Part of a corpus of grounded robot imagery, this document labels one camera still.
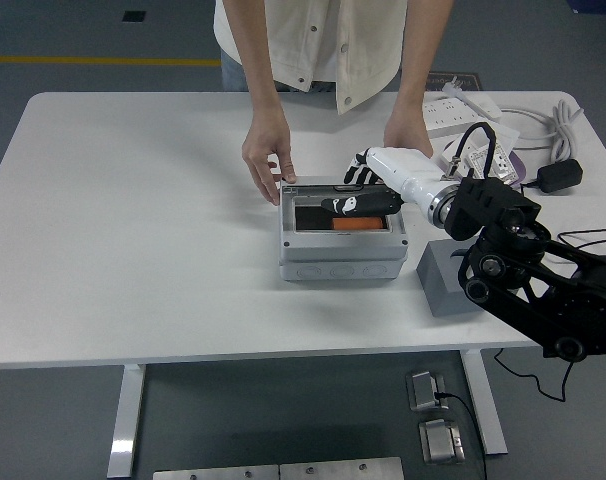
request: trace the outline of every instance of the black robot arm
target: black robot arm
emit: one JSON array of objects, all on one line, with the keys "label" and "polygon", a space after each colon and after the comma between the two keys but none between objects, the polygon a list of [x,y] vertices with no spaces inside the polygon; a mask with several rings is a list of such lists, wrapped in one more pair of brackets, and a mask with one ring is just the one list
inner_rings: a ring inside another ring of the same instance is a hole
[{"label": "black robot arm", "polygon": [[[481,233],[467,251],[459,283],[467,297],[544,348],[580,361],[606,354],[606,256],[555,242],[535,221],[540,206],[496,178],[464,178],[445,221],[455,240]],[[545,267],[572,262],[570,278]],[[533,280],[545,285],[537,294]]]}]

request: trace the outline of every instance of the white vest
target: white vest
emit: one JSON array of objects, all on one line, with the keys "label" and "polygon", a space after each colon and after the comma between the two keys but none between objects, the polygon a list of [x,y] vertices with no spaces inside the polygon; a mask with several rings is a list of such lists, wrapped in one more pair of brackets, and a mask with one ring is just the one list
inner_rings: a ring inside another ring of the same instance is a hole
[{"label": "white vest", "polygon": [[[340,1],[336,25],[327,25],[330,1]],[[398,72],[406,9],[407,0],[265,0],[274,80],[308,91],[313,80],[326,79],[327,69],[321,78],[315,71],[331,65],[332,56],[323,53],[317,63],[319,52],[327,51],[321,48],[325,29],[335,29],[336,102],[339,114],[347,112]],[[222,0],[216,1],[214,34],[241,63]]]}]

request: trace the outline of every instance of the orange object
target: orange object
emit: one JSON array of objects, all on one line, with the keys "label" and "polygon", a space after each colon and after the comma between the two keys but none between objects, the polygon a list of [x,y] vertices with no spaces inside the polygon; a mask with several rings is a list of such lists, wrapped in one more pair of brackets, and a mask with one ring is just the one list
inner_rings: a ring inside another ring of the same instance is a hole
[{"label": "orange object", "polygon": [[332,230],[380,230],[381,217],[340,217],[332,219]]}]

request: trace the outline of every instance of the white table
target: white table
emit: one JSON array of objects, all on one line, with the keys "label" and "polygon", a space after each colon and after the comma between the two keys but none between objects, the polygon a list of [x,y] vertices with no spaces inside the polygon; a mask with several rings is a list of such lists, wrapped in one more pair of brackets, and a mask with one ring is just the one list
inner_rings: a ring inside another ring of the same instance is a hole
[{"label": "white table", "polygon": [[[555,92],[491,95],[548,113],[559,98],[576,106]],[[338,180],[355,152],[381,145],[395,95],[341,117],[332,94],[283,98],[297,173]],[[472,352],[464,363],[478,366],[481,348],[533,344],[487,313],[431,315],[415,268],[427,241],[447,236],[413,205],[396,280],[282,281],[277,209],[239,157],[250,120],[246,94],[30,100],[0,167],[0,368],[435,350]],[[553,234],[606,226],[595,215],[606,151],[585,117],[575,127],[583,183],[528,192]],[[522,157],[535,172],[545,153]],[[126,377],[140,387],[140,370]]]}]

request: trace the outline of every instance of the bolt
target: bolt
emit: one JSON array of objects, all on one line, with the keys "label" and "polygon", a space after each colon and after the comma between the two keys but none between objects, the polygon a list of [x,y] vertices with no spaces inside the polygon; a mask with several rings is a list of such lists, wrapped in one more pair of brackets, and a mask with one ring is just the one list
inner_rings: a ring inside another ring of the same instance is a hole
[{"label": "bolt", "polygon": [[481,268],[483,269],[483,272],[487,273],[490,277],[496,277],[503,271],[501,263],[498,261],[498,259],[493,257],[483,260],[481,263]]}]

